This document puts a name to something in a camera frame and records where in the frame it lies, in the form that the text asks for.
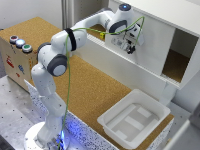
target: robotic arm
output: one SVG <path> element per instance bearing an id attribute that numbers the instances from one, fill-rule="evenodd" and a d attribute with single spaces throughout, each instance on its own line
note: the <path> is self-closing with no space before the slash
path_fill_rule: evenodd
<path id="1" fill-rule="evenodd" d="M 65 40 L 67 35 L 67 50 L 73 51 L 86 44 L 87 32 L 85 29 L 96 24 L 101 24 L 109 33 L 119 32 L 130 26 L 133 20 L 133 10 L 128 4 L 121 4 L 114 14 L 111 9 L 102 9 L 99 12 L 76 23 L 71 29 L 63 30 L 51 39 L 51 43 L 44 43 L 38 48 L 38 64 L 32 68 L 32 78 L 39 92 L 40 99 L 48 109 L 45 124 L 35 137 L 37 145 L 41 149 L 49 149 L 49 143 L 57 138 L 62 129 L 62 116 L 65 114 L 66 104 L 56 94 L 56 86 L 52 76 L 61 76 L 67 69 L 67 57 Z M 135 24 L 129 30 L 135 38 L 139 34 L 140 27 Z M 138 44 L 142 45 L 144 38 L 142 33 Z"/>

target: brown box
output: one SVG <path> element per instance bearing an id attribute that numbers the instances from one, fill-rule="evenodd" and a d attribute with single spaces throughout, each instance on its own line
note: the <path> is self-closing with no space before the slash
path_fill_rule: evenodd
<path id="1" fill-rule="evenodd" d="M 36 17 L 0 31 L 0 51 L 7 75 L 28 91 L 24 79 L 31 80 L 31 69 L 37 63 L 37 48 L 61 30 L 45 20 Z M 25 54 L 10 44 L 10 36 L 17 35 L 33 48 Z"/>

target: white plastic bin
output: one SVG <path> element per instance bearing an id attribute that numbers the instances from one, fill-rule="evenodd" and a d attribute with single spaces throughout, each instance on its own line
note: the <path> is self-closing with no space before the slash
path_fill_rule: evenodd
<path id="1" fill-rule="evenodd" d="M 170 109 L 135 89 L 98 118 L 105 133 L 126 149 L 137 148 Z"/>

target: brown work surface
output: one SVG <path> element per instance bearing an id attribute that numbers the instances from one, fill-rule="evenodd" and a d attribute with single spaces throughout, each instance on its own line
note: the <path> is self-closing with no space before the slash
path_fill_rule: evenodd
<path id="1" fill-rule="evenodd" d="M 173 50 L 169 50 L 163 74 L 181 82 L 190 58 L 185 57 Z"/>
<path id="2" fill-rule="evenodd" d="M 99 31 L 102 31 L 102 32 L 106 32 L 106 29 L 102 25 L 100 25 L 100 24 L 92 26 L 91 28 L 94 29 L 94 30 L 99 30 Z M 95 36 L 96 38 L 98 38 L 98 39 L 100 39 L 102 41 L 105 41 L 105 39 L 101 39 L 100 38 L 100 33 L 99 32 L 95 32 L 95 31 L 92 31 L 92 30 L 87 30 L 87 32 L 89 34 Z"/>
<path id="3" fill-rule="evenodd" d="M 70 58 L 70 66 L 69 110 L 120 150 L 123 150 L 121 146 L 105 134 L 103 127 L 97 122 L 97 118 L 131 92 L 131 89 L 77 56 Z M 67 71 L 64 75 L 54 78 L 57 86 L 56 92 L 65 102 L 67 99 L 68 77 Z M 145 150 L 172 119 L 173 116 L 169 115 L 137 150 Z"/>
<path id="4" fill-rule="evenodd" d="M 61 30 L 42 18 L 36 17 L 0 31 L 0 36 L 7 42 L 10 36 L 17 35 L 30 44 L 34 52 L 44 42 L 50 42 L 51 37 Z"/>

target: green cable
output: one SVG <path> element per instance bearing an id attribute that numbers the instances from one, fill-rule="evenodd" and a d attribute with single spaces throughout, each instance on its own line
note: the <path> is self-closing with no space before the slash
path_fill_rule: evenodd
<path id="1" fill-rule="evenodd" d="M 128 26 L 126 29 L 123 29 L 119 32 L 115 32 L 115 33 L 108 33 L 108 32 L 102 32 L 102 31 L 99 31 L 99 30 L 95 30 L 95 29 L 91 29 L 91 28 L 78 28 L 78 29 L 74 29 L 73 31 L 77 31 L 77 30 L 81 30 L 81 29 L 86 29 L 86 30 L 92 30 L 92 31 L 95 31 L 95 32 L 99 32 L 99 33 L 104 33 L 104 34 L 118 34 L 118 33 L 121 33 L 123 31 L 126 31 L 127 29 L 129 29 L 131 26 L 133 26 L 134 24 L 136 24 L 140 19 L 142 19 L 142 25 L 141 25 L 141 28 L 140 28 L 140 31 L 139 31 L 139 34 L 137 36 L 137 39 L 136 39 L 136 43 L 135 43 L 135 46 L 137 44 L 137 41 L 138 41 L 138 38 L 140 36 L 140 33 L 141 33 L 141 30 L 142 30 L 142 27 L 144 25 L 144 19 L 145 17 L 142 16 L 140 18 L 138 18 L 134 23 L 132 23 L 130 26 Z M 65 120 L 66 120 L 66 117 L 67 117 L 67 111 L 68 111 L 68 104 L 69 104 L 69 92 L 70 92 L 70 77 L 71 77 L 71 74 L 70 74 L 70 64 L 69 64 L 69 53 L 67 51 L 67 41 L 68 41 L 68 38 L 69 38 L 69 34 L 67 35 L 66 37 L 66 41 L 65 41 L 65 45 L 66 45 L 66 56 L 67 56 L 67 66 L 68 66 L 68 70 L 69 70 L 69 84 L 68 84 L 68 95 L 67 95 L 67 106 L 66 106 L 66 110 L 65 110 L 65 116 L 64 116 L 64 121 L 63 121 L 63 124 L 62 124 L 62 130 L 61 130 L 61 133 L 64 129 L 64 126 L 65 126 Z"/>

